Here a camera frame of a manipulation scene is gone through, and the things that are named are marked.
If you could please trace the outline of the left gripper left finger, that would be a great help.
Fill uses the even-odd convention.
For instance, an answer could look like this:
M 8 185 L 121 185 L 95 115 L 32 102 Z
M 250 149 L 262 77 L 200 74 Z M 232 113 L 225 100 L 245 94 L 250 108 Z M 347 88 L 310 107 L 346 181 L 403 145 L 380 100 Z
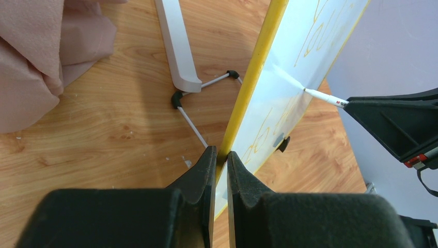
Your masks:
M 161 189 L 58 189 L 29 218 L 17 247 L 211 247 L 217 151 Z

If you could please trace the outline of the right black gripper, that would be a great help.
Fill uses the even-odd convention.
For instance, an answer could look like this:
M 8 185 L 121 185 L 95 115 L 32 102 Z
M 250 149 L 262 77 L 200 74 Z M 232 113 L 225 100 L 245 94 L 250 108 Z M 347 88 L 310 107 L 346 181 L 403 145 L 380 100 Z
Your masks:
M 344 110 L 408 168 L 437 169 L 437 88 L 349 97 Z

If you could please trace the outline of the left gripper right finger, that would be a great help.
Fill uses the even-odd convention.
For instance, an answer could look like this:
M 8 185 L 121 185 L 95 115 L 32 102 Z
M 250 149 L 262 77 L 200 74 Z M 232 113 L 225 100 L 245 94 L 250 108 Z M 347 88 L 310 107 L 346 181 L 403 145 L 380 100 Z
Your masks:
M 393 207 L 371 194 L 277 193 L 227 157 L 231 247 L 412 247 Z

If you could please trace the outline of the white marker pen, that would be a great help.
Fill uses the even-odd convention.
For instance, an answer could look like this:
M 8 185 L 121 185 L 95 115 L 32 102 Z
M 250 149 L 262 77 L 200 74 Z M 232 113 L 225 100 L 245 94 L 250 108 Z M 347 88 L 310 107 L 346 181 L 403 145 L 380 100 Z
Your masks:
M 304 88 L 304 92 L 308 93 L 309 95 L 311 95 L 314 98 L 323 100 L 331 105 L 334 105 L 334 106 L 342 108 L 342 109 L 349 104 L 349 101 L 347 101 L 347 100 L 343 100 L 341 98 L 337 98 L 335 96 L 325 94 L 325 93 L 317 91 L 317 90 Z

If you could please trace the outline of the yellow framed whiteboard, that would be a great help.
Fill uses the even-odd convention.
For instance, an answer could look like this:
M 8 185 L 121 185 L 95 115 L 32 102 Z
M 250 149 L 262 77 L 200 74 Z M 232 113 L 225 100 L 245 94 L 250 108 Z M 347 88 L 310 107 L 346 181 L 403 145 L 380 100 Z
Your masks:
M 271 1 L 217 157 L 214 216 L 228 204 L 226 157 L 256 172 L 286 140 L 368 1 Z

